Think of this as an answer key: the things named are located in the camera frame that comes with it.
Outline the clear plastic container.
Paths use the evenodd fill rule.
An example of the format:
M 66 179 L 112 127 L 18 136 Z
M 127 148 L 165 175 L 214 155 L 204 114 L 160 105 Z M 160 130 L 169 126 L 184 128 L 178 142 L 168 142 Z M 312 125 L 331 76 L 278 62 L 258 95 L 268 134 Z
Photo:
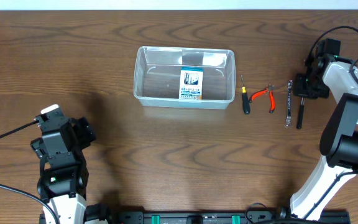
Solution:
M 201 67 L 201 100 L 181 100 L 182 67 Z M 151 47 L 138 49 L 134 96 L 144 106 L 224 110 L 235 98 L 236 63 L 228 49 Z

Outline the white blue cardboard box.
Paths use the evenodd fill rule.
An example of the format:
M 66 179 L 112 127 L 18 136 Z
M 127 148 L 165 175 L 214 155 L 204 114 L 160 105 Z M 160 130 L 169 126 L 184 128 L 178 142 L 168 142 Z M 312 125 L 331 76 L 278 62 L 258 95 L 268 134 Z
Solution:
M 182 67 L 178 98 L 181 100 L 201 100 L 203 74 L 204 71 L 201 67 Z

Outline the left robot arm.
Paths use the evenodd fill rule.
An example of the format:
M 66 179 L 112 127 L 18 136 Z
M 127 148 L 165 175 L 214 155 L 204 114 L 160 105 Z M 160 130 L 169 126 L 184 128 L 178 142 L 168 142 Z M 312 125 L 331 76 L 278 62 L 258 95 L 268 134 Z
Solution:
M 54 104 L 35 118 L 42 132 L 30 146 L 40 159 L 37 190 L 46 223 L 84 223 L 89 172 L 83 149 L 96 139 L 86 118 L 69 118 Z

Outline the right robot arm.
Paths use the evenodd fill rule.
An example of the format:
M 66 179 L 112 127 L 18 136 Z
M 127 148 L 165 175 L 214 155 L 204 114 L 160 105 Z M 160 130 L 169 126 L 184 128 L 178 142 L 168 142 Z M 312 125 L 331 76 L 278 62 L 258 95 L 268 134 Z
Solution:
M 293 94 L 302 100 L 328 98 L 337 106 L 319 142 L 321 157 L 302 188 L 290 199 L 295 218 L 319 220 L 336 192 L 358 174 L 358 68 L 340 56 L 341 43 L 319 38 L 306 59 L 306 72 L 297 74 Z

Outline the silver ring wrench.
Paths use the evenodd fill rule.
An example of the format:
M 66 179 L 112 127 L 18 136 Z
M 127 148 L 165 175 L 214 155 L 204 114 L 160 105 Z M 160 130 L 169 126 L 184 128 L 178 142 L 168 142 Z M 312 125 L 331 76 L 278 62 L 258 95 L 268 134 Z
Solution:
M 291 126 L 291 90 L 293 86 L 293 80 L 287 82 L 287 117 L 285 120 L 285 126 Z

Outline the small black orange hammer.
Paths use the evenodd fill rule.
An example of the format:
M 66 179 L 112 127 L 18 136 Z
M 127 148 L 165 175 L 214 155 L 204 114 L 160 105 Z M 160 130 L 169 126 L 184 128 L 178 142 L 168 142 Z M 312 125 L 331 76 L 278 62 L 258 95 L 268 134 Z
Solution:
M 296 124 L 297 129 L 302 128 L 304 109 L 305 109 L 305 99 L 302 98 L 301 101 L 300 101 L 300 107 L 299 107 L 299 110 L 298 110 L 298 119 L 297 119 L 297 124 Z

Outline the orange handled pliers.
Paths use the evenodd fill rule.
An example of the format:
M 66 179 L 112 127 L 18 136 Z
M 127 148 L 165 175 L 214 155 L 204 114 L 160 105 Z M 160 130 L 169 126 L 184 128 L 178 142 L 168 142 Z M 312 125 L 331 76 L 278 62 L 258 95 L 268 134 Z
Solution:
M 256 98 L 258 98 L 262 95 L 268 94 L 269 98 L 270 98 L 269 113 L 274 113 L 276 104 L 275 104 L 275 98 L 273 95 L 273 90 L 274 90 L 274 85 L 269 83 L 268 86 L 266 88 L 264 88 L 263 90 L 260 90 L 258 92 L 255 92 L 254 94 L 252 94 L 251 97 L 249 98 L 249 103 L 252 103 Z

